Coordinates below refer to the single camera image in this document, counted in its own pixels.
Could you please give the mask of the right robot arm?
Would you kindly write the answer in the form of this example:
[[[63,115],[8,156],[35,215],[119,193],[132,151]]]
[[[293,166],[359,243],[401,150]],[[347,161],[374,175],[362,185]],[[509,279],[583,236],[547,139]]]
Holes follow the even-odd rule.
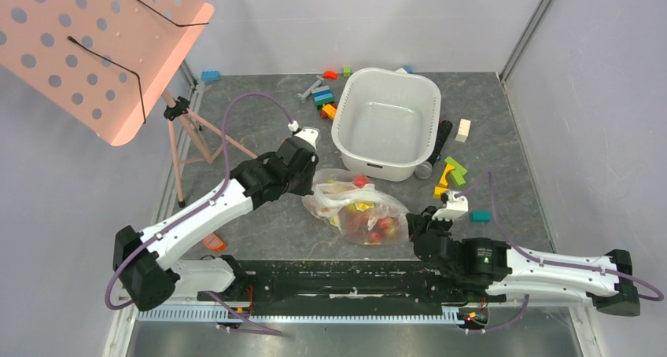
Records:
[[[506,241],[452,238],[451,220],[436,219],[435,207],[406,215],[414,254],[440,275],[446,293],[464,300],[563,300],[621,317],[639,316],[638,289],[630,276],[629,252],[579,257],[540,252]]]

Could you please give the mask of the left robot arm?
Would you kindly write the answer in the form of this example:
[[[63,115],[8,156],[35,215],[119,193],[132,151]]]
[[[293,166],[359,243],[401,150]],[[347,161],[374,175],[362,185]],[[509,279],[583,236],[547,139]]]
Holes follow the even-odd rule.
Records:
[[[111,289],[121,282],[130,299],[125,304],[140,311],[160,306],[175,293],[213,291],[228,300],[241,298],[247,279],[230,263],[187,262],[182,256],[196,243],[227,223],[290,193],[312,193],[319,162],[319,132],[304,128],[288,137],[275,152],[241,162],[202,198],[175,215],[143,230],[127,225],[116,232]]]

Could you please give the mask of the translucent plastic bag with fruits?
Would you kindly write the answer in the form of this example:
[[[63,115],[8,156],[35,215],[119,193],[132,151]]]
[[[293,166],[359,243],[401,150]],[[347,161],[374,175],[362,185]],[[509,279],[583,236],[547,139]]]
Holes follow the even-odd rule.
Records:
[[[325,168],[315,173],[306,210],[357,245],[402,245],[409,240],[409,210],[365,175]]]

